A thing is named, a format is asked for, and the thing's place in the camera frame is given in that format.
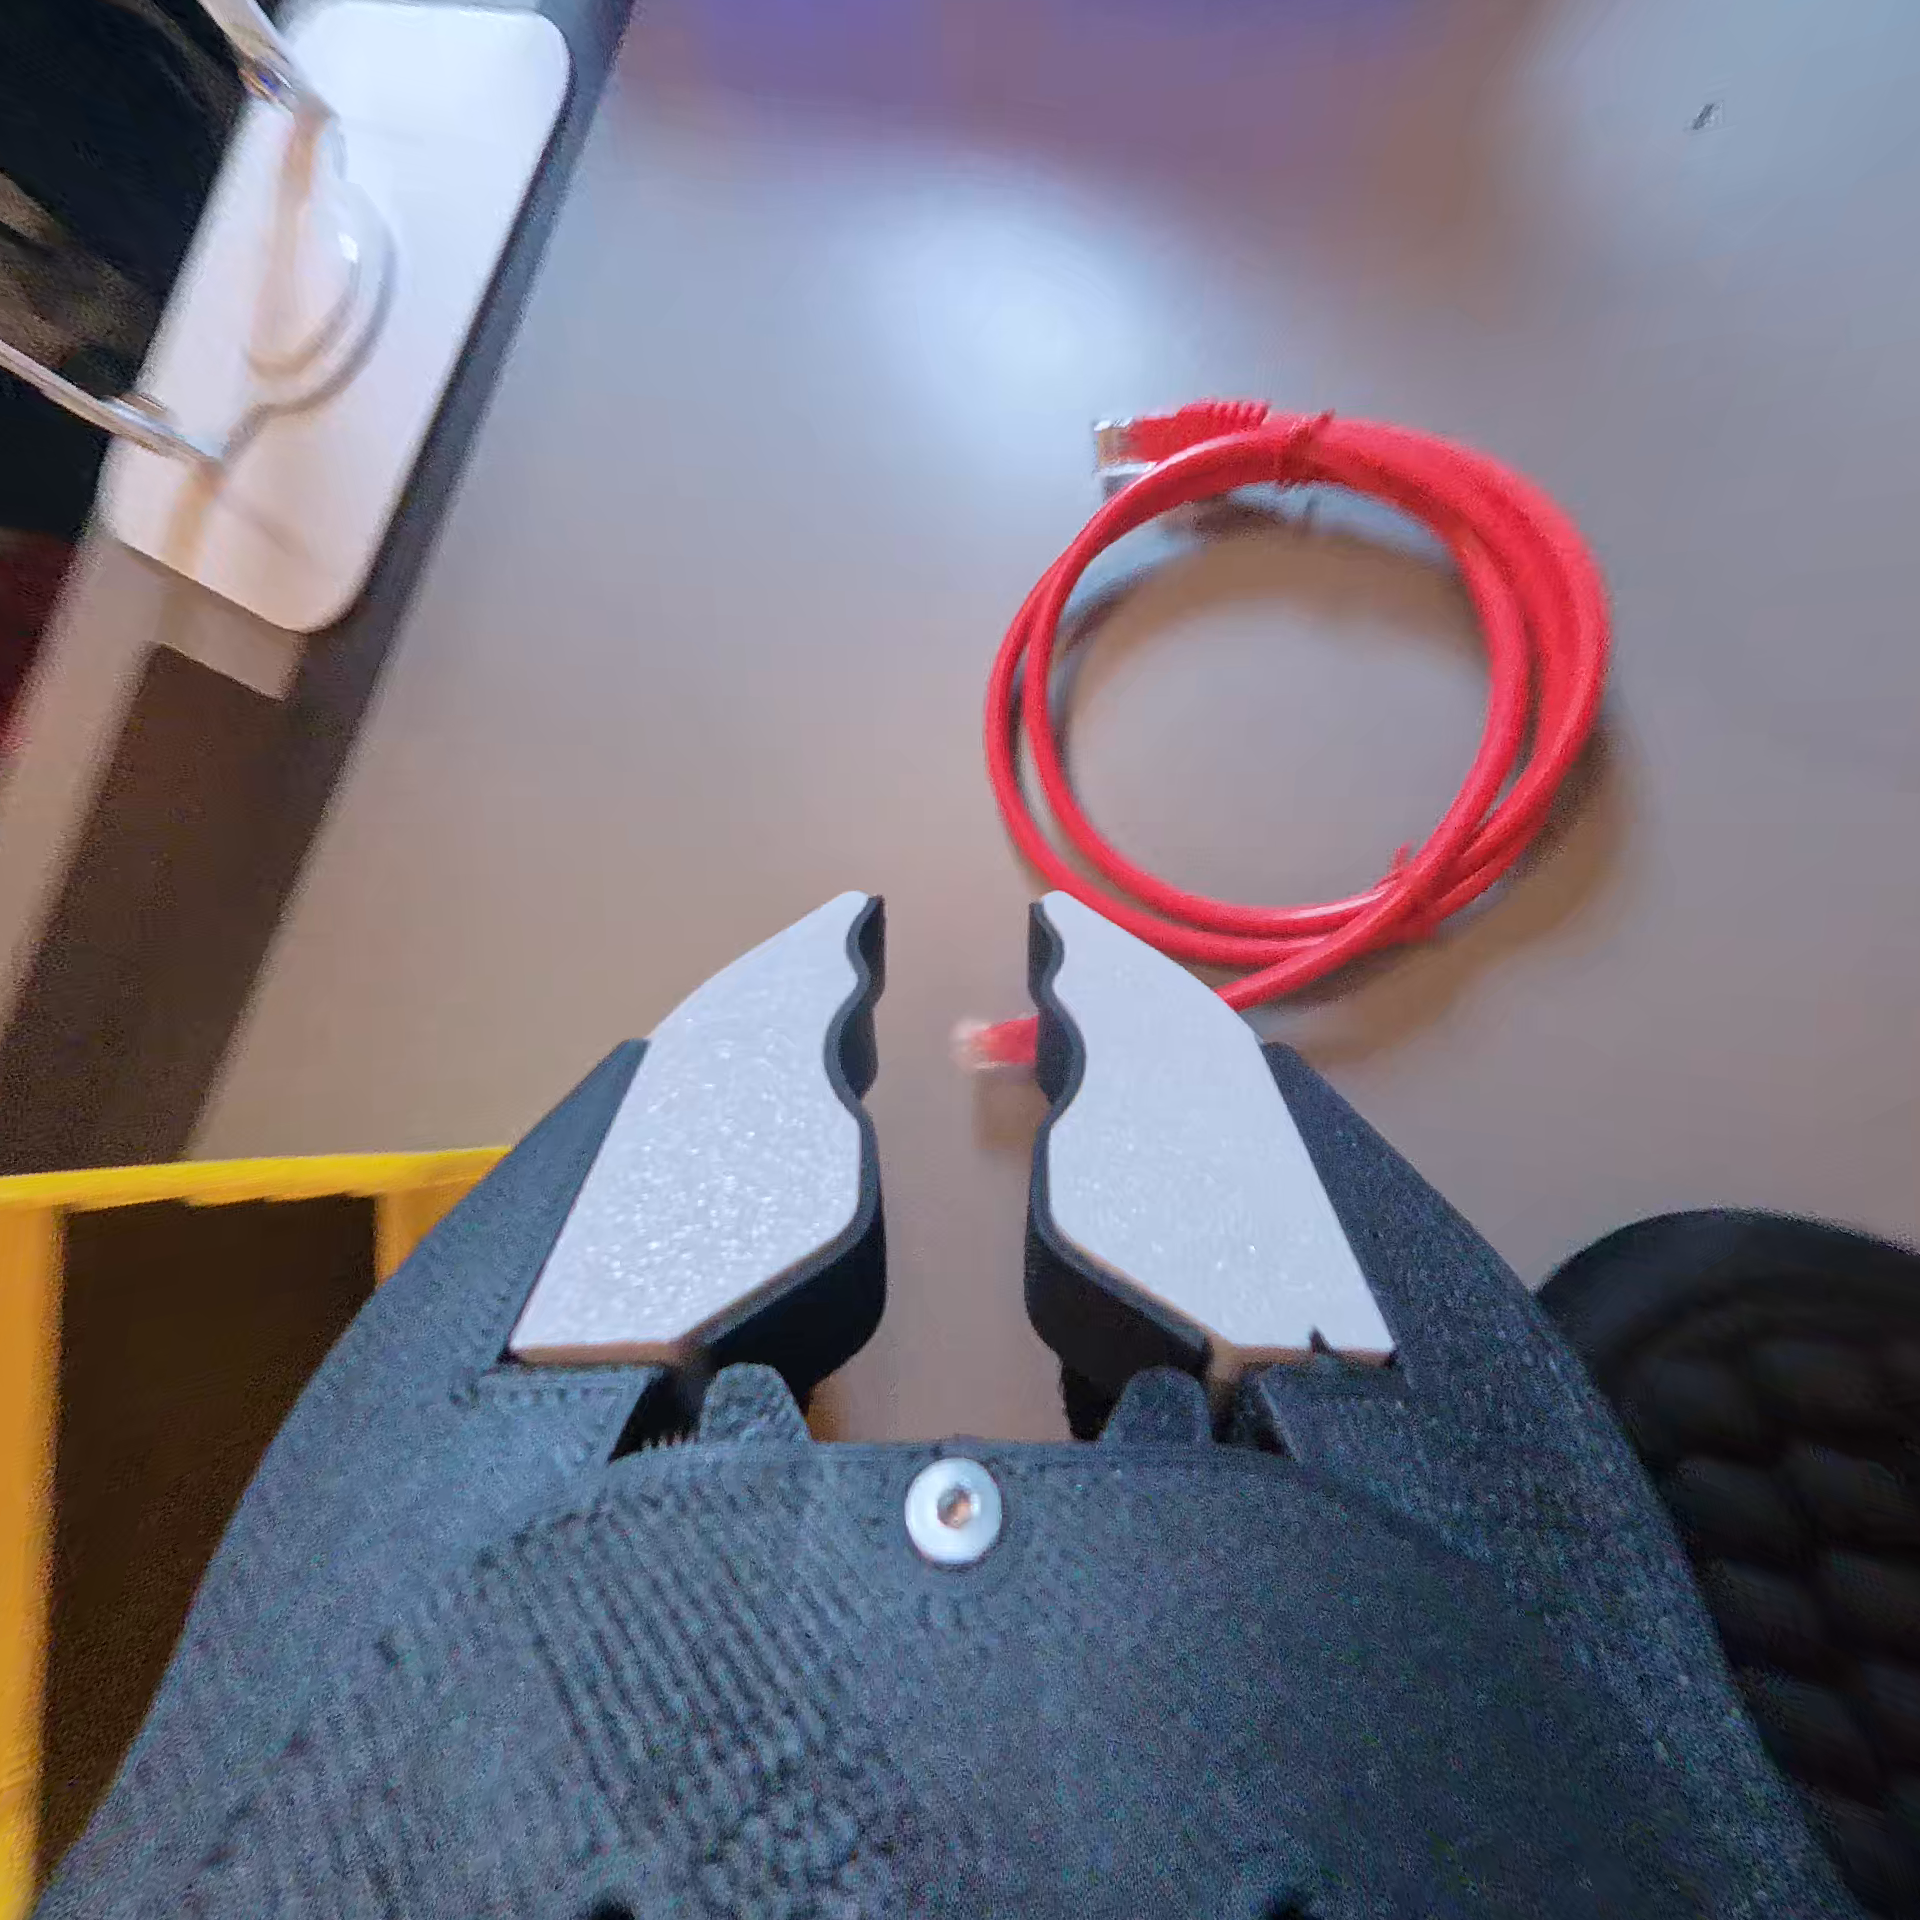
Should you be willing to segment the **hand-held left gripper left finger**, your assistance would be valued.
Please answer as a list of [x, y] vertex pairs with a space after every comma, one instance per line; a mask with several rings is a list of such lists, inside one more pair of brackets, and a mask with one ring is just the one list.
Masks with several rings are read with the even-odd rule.
[[888, 1289], [881, 899], [843, 892], [690, 994], [632, 1077], [505, 1338], [523, 1370], [780, 1375], [808, 1404]]

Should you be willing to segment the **white document stand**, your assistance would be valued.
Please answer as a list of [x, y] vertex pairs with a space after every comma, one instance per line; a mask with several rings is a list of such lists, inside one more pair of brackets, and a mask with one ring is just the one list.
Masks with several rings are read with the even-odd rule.
[[137, 387], [3, 374], [106, 432], [108, 534], [269, 628], [359, 602], [573, 91], [530, 8], [201, 5], [251, 104]]

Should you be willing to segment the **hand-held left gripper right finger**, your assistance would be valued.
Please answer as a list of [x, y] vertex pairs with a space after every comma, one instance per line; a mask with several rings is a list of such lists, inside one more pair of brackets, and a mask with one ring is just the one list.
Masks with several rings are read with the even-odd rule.
[[1025, 1308], [1079, 1395], [1171, 1370], [1222, 1400], [1271, 1366], [1391, 1363], [1257, 1032], [1069, 892], [1031, 908], [1030, 990], [1044, 1119]]

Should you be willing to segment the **black knitted garment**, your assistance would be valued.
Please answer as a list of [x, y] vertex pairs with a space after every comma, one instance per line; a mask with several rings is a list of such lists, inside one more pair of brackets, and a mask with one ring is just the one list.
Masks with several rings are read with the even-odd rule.
[[1539, 1292], [1644, 1461], [1840, 1878], [1916, 1918], [1916, 1250], [1664, 1213]]

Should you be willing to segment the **yellow plastic bin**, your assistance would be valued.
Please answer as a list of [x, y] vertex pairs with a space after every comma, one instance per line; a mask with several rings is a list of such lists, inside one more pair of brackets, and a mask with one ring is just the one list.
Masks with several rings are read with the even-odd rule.
[[302, 1389], [504, 1155], [3, 1178], [3, 1918], [108, 1794]]

